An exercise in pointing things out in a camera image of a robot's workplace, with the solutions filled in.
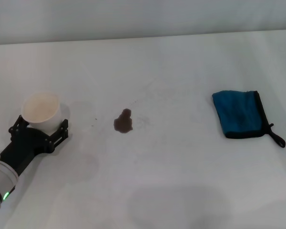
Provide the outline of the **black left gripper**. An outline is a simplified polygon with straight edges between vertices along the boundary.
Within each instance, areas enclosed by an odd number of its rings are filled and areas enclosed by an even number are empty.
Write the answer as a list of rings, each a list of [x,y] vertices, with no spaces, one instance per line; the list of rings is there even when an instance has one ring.
[[[10,143],[0,153],[0,161],[9,165],[17,175],[23,173],[36,155],[53,153],[55,148],[69,137],[68,119],[64,119],[52,135],[28,125],[22,115],[19,115],[14,125],[9,128]]]

